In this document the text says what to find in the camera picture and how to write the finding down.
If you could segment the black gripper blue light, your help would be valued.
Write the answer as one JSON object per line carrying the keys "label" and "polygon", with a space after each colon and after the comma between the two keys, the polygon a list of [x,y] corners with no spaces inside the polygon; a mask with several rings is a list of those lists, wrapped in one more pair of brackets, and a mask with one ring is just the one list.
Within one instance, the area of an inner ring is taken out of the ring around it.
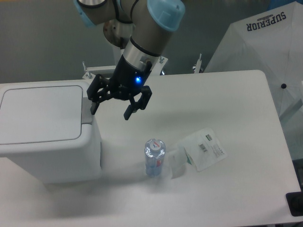
{"label": "black gripper blue light", "polygon": [[[150,60],[143,64],[143,69],[137,69],[128,63],[125,57],[121,57],[111,79],[97,74],[87,89],[88,99],[92,102],[90,112],[94,115],[99,104],[111,98],[129,100],[130,105],[124,113],[124,119],[137,110],[144,110],[152,96],[152,91],[145,82],[150,75],[152,62]],[[141,94],[138,101],[134,97]]]}

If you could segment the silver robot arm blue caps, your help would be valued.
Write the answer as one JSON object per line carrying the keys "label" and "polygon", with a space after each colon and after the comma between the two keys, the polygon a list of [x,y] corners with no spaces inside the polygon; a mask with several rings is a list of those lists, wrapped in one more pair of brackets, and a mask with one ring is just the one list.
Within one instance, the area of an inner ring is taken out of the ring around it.
{"label": "silver robot arm blue caps", "polygon": [[113,76],[107,79],[97,74],[87,90],[91,114],[106,100],[128,100],[124,113],[128,120],[137,110],[144,110],[152,96],[145,82],[178,29],[185,5],[180,0],[76,0],[74,5],[86,26],[112,20],[134,25]]}

